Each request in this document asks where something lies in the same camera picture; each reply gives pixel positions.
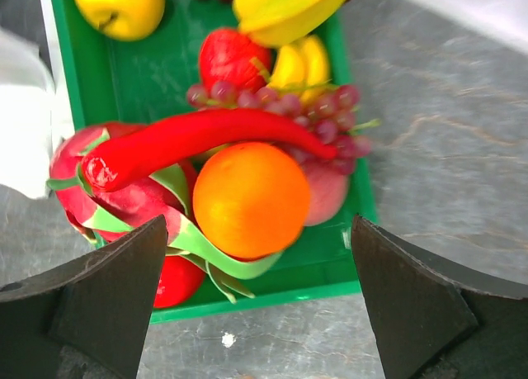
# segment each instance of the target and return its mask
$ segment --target apple stem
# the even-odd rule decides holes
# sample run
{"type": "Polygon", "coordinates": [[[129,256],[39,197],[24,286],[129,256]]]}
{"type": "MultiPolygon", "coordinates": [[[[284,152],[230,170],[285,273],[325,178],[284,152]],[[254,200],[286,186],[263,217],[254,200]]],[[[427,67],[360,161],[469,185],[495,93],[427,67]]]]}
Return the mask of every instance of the apple stem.
{"type": "Polygon", "coordinates": [[[117,20],[118,16],[118,12],[110,13],[110,17],[108,17],[108,20],[99,23],[99,31],[104,31],[110,24],[117,20]]]}

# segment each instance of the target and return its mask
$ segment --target grape stem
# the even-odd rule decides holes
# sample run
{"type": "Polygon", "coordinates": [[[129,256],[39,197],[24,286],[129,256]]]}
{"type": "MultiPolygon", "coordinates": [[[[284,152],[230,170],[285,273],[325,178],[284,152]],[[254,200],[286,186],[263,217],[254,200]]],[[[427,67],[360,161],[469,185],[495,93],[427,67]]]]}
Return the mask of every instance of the grape stem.
{"type": "Polygon", "coordinates": [[[369,129],[369,128],[372,128],[372,127],[378,127],[379,125],[381,125],[381,120],[380,119],[373,119],[371,121],[367,121],[366,123],[361,123],[360,125],[355,125],[354,127],[352,127],[348,131],[348,133],[350,135],[357,135],[357,132],[359,130],[369,129]]]}
{"type": "Polygon", "coordinates": [[[222,108],[228,108],[228,109],[234,109],[234,108],[237,107],[234,104],[232,104],[232,105],[225,104],[223,102],[213,100],[212,98],[208,98],[207,101],[205,102],[205,104],[208,107],[222,107],[222,108]]]}
{"type": "MultiPolygon", "coordinates": [[[[259,60],[257,57],[253,57],[251,58],[250,62],[258,70],[258,74],[262,76],[266,84],[269,84],[271,81],[271,75],[261,60],[259,60]]],[[[310,90],[312,88],[327,88],[328,90],[337,90],[339,88],[339,86],[330,83],[329,80],[323,83],[311,84],[309,86],[290,86],[287,88],[271,87],[277,92],[305,92],[306,90],[310,90]]]]}

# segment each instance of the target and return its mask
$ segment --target green tray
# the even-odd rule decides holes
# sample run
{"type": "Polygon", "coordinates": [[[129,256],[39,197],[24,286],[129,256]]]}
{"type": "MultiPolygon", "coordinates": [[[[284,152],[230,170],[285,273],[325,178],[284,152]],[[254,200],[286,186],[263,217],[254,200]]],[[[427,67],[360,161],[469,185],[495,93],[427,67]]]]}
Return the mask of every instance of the green tray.
{"type": "MultiPolygon", "coordinates": [[[[107,39],[83,19],[73,0],[52,0],[76,129],[108,120],[152,122],[191,110],[186,90],[199,81],[198,54],[207,34],[236,26],[231,7],[218,0],[167,0],[161,26],[149,38],[107,39]]],[[[317,30],[332,61],[335,83],[351,82],[337,16],[317,30]]],[[[225,300],[206,281],[186,303],[154,310],[151,322],[189,319],[360,291],[351,254],[355,214],[376,221],[367,162],[351,177],[346,204],[329,222],[307,228],[268,273],[244,283],[257,295],[225,300]]]]}

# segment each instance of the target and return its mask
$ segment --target artificial fruit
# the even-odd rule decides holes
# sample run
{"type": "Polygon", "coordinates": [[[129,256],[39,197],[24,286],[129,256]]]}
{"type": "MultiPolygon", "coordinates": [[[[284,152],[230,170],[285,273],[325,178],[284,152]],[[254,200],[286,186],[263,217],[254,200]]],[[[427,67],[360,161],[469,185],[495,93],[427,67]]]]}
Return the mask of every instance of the artificial fruit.
{"type": "Polygon", "coordinates": [[[168,256],[159,276],[154,308],[162,309],[187,301],[204,282],[205,272],[183,257],[168,256]]]}
{"type": "Polygon", "coordinates": [[[237,90],[256,92],[266,84],[261,69],[269,71],[271,52],[234,28],[212,31],[200,49],[200,76],[207,91],[218,81],[230,82],[237,90]]]}
{"type": "Polygon", "coordinates": [[[87,22],[117,40],[140,40],[152,34],[165,11],[165,0],[75,0],[87,22]]]}
{"type": "Polygon", "coordinates": [[[332,219],[345,202],[349,177],[320,160],[308,160],[301,167],[310,185],[310,209],[304,225],[322,224],[332,219]]]}
{"type": "Polygon", "coordinates": [[[293,94],[300,94],[305,77],[304,59],[299,47],[295,43],[281,46],[268,86],[279,91],[292,88],[293,94]]]}
{"type": "Polygon", "coordinates": [[[265,47],[280,47],[323,24],[346,0],[233,0],[238,29],[265,47]]]}
{"type": "Polygon", "coordinates": [[[282,150],[262,142],[229,146],[205,163],[193,194],[196,221],[224,253],[257,259],[290,247],[309,211],[309,184],[282,150]]]}
{"type": "MultiPolygon", "coordinates": [[[[298,42],[306,69],[306,86],[324,85],[330,80],[330,60],[324,43],[317,35],[310,35],[298,42]]],[[[324,87],[309,88],[300,96],[303,105],[311,104],[324,92],[324,87]]]]}
{"type": "MultiPolygon", "coordinates": [[[[98,142],[143,128],[143,125],[112,121],[78,131],[54,153],[49,166],[50,186],[55,189],[54,180],[73,178],[83,155],[98,142]]],[[[190,196],[195,180],[194,168],[188,162],[181,162],[158,176],[138,179],[116,192],[92,191],[90,196],[82,185],[75,185],[60,188],[56,194],[69,222],[92,242],[95,242],[94,230],[111,242],[159,215],[165,216],[170,242],[180,232],[181,213],[191,215],[190,196]],[[171,185],[180,185],[180,188],[176,191],[171,185]]]]}

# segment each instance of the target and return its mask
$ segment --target white speck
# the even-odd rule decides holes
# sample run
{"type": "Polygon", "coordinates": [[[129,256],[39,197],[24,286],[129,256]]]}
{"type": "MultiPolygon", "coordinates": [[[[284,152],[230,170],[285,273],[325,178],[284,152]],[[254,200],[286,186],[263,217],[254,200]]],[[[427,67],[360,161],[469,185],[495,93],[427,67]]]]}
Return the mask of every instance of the white speck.
{"type": "Polygon", "coordinates": [[[233,334],[228,334],[227,332],[224,332],[224,336],[222,337],[222,344],[225,348],[230,348],[234,345],[236,341],[237,338],[233,334]]]}

